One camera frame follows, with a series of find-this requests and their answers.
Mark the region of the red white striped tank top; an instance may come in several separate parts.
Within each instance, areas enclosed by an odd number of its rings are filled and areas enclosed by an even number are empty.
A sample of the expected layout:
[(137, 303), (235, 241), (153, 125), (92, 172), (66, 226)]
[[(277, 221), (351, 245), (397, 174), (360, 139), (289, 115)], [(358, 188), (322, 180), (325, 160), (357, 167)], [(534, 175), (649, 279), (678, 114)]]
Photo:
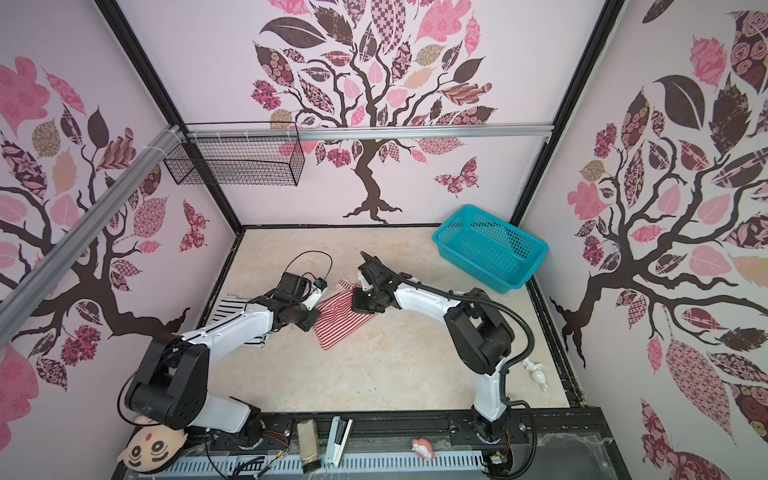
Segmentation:
[(374, 314), (352, 310), (354, 289), (360, 284), (340, 279), (334, 292), (317, 306), (320, 315), (313, 326), (320, 348), (329, 350), (359, 327), (375, 317)]

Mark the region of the black white striped tank top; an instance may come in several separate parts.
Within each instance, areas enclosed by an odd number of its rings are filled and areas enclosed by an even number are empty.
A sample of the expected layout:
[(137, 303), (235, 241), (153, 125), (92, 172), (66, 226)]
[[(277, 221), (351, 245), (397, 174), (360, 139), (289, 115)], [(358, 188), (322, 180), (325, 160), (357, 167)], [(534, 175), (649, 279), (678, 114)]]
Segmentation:
[[(248, 305), (247, 299), (242, 299), (228, 295), (218, 300), (212, 312), (208, 316), (206, 326), (215, 326), (225, 321), (236, 320), (243, 315)], [(265, 333), (253, 337), (244, 343), (244, 346), (253, 348), (264, 348), (269, 340), (270, 334)]]

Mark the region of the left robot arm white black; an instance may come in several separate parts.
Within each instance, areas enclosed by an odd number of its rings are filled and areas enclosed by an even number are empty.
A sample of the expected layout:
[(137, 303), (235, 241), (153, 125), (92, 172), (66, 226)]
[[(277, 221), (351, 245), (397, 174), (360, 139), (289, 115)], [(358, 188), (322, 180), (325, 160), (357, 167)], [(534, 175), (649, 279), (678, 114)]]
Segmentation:
[(157, 424), (239, 434), (256, 409), (208, 392), (211, 367), (241, 346), (295, 325), (310, 331), (319, 318), (317, 304), (327, 281), (285, 272), (278, 285), (244, 302), (222, 320), (183, 335), (160, 334), (123, 387), (125, 408)]

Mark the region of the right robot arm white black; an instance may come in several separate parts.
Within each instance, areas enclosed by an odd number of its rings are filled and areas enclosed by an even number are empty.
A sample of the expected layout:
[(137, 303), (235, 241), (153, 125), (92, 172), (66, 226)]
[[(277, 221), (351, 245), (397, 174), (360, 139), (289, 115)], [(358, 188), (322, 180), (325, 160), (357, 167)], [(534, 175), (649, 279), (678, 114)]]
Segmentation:
[(473, 428), (488, 443), (499, 441), (509, 419), (502, 365), (515, 335), (488, 295), (442, 291), (386, 267), (378, 257), (361, 254), (360, 285), (353, 289), (351, 310), (383, 314), (391, 308), (419, 313), (447, 329), (461, 362), (474, 374)]

